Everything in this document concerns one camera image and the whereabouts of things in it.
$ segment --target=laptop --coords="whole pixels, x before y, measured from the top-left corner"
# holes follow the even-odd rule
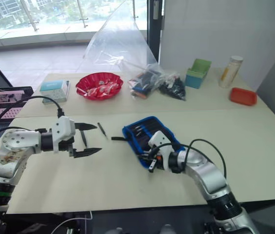
[[[5,110],[6,107],[13,104],[13,102],[30,97],[33,93],[34,91],[30,86],[0,88],[0,114]],[[0,119],[0,129],[8,127],[25,104],[26,101],[9,110]]]

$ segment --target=small box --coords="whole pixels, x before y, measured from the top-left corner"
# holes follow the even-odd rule
[[[69,89],[69,81],[66,80],[54,80],[43,82],[40,88],[40,93],[43,96],[54,99],[57,102],[67,101]],[[47,99],[43,100],[44,104],[49,103]]]
[[[210,67],[211,61],[195,59],[192,68],[187,70],[185,85],[199,89]]]

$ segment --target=screwdriver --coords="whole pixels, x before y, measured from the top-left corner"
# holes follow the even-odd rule
[[[106,133],[105,133],[105,131],[104,131],[104,129],[103,129],[103,127],[102,127],[102,125],[100,123],[98,123],[98,127],[100,128],[100,130],[102,131],[102,133],[104,134],[104,136],[106,136],[106,138],[108,139],[108,137],[107,137],[107,135],[106,135]]]

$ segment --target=tiled floor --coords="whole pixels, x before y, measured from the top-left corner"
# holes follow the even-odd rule
[[[83,59],[86,44],[0,51],[0,70],[13,86],[34,90],[48,73],[98,72]]]

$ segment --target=black cable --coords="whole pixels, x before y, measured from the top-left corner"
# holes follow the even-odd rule
[[[24,130],[27,130],[27,131],[31,131],[30,129],[22,128],[22,127],[6,127],[6,128],[1,128],[0,132],[8,130],[8,129],[24,129]]]
[[[209,162],[213,163],[213,162],[211,161],[211,159],[209,159],[203,152],[201,152],[200,150],[198,150],[198,149],[192,147],[192,144],[193,144],[195,141],[204,141],[204,142],[210,144],[210,145],[218,152],[218,154],[220,155],[220,157],[221,157],[221,159],[222,159],[222,163],[223,163],[223,175],[224,175],[224,177],[226,178],[226,164],[225,164],[225,160],[224,160],[224,158],[223,158],[221,152],[217,149],[216,146],[214,146],[212,143],[210,143],[210,142],[208,142],[207,140],[204,140],[204,139],[195,139],[195,140],[192,140],[192,142],[191,142],[189,145],[184,145],[184,144],[180,144],[180,143],[177,143],[177,142],[165,143],[165,144],[159,145],[159,146],[155,147],[154,149],[152,149],[151,152],[150,152],[149,154],[151,154],[151,153],[156,154],[156,153],[158,152],[158,150],[159,150],[161,147],[167,146],[167,145],[172,145],[172,146],[174,146],[174,145],[175,145],[175,146],[183,146],[183,147],[186,147],[186,148],[187,148],[186,155],[185,155],[185,159],[184,159],[184,162],[183,162],[183,168],[182,168],[183,171],[185,170],[186,161],[187,161],[187,158],[188,158],[188,154],[189,154],[190,149],[193,149],[193,150],[197,151],[198,153],[202,154],[204,157],[206,157],[206,159],[207,159]]]
[[[211,145],[211,146],[217,151],[217,153],[219,154],[219,156],[220,156],[220,158],[221,158],[221,160],[222,160],[222,164],[223,164],[223,175],[224,175],[224,177],[226,178],[226,164],[225,164],[224,157],[222,156],[220,150],[218,150],[217,147],[216,147],[213,143],[211,143],[211,142],[209,142],[209,141],[207,141],[207,140],[205,140],[205,139],[194,139],[194,140],[192,140],[192,142],[190,143],[189,147],[191,147],[192,144],[193,144],[195,141],[203,141],[203,142],[206,142],[206,143],[208,143],[209,145]]]
[[[45,97],[45,96],[31,96],[31,97],[25,97],[25,98],[23,98],[23,99],[21,99],[21,100],[19,100],[19,101],[17,101],[17,102],[14,102],[13,104],[11,104],[9,107],[7,107],[7,108],[0,114],[0,119],[1,119],[10,109],[12,109],[13,107],[17,106],[18,104],[20,104],[20,103],[22,103],[22,102],[24,102],[24,101],[28,101],[28,100],[30,100],[30,99],[35,99],[35,98],[45,98],[45,99],[50,100],[50,101],[53,102],[53,103],[57,106],[57,108],[58,108],[58,118],[64,115],[64,112],[63,112],[63,110],[61,109],[60,105],[59,105],[56,101],[54,101],[52,98],[50,98],[50,97]]]

